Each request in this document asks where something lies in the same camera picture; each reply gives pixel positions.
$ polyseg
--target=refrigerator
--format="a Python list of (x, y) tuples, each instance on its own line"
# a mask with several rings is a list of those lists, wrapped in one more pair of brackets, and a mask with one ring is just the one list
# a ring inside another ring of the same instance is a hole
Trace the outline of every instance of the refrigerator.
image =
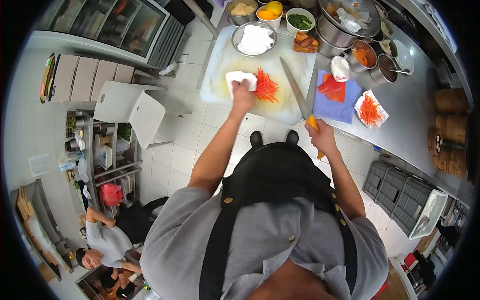
[(174, 60), (185, 26), (153, 0), (57, 0), (36, 31), (68, 34), (78, 44), (114, 52), (153, 68)]

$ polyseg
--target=orange knife handle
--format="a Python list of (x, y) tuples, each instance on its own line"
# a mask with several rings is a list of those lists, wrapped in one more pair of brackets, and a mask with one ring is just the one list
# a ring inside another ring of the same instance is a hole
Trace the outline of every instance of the orange knife handle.
[[(305, 121), (307, 124), (309, 124), (310, 126), (312, 126), (313, 128), (315, 128), (315, 130), (317, 130), (317, 132), (320, 132), (320, 129), (318, 128), (318, 124), (317, 124), (317, 121), (315, 120), (315, 118), (313, 117), (313, 115), (310, 115), (308, 117), (308, 119)], [(323, 154), (322, 152), (318, 152), (318, 156), (317, 156), (317, 159), (320, 160), (322, 159), (322, 157), (324, 157), (325, 154)]]

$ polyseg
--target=red plastic bag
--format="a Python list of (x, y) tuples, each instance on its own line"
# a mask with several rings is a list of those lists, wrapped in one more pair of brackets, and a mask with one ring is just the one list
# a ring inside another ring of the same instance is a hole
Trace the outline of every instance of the red plastic bag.
[(100, 199), (108, 206), (115, 206), (123, 202), (121, 186), (106, 183), (100, 186)]

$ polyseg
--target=black shoe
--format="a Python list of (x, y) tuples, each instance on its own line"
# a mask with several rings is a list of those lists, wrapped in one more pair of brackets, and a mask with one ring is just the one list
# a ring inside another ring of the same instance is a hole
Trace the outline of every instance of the black shoe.
[(286, 142), (292, 145), (298, 145), (299, 134), (295, 130), (290, 130), (287, 134)]
[(252, 148), (261, 148), (264, 146), (264, 142), (262, 140), (262, 134), (260, 131), (255, 131), (250, 135), (250, 144)]

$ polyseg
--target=gray chef jacket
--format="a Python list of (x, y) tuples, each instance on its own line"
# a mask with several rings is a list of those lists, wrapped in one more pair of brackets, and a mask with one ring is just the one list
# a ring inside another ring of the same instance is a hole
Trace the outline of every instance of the gray chef jacket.
[[(220, 213), (220, 194), (188, 187), (165, 203), (145, 241), (140, 265), (149, 286), (166, 300), (199, 299), (203, 259)], [(388, 259), (375, 226), (344, 218), (357, 245), (357, 283), (350, 296), (343, 239), (336, 219), (304, 198), (240, 209), (233, 228), (222, 300), (246, 299), (288, 258), (323, 279), (341, 300), (370, 299), (385, 282)]]

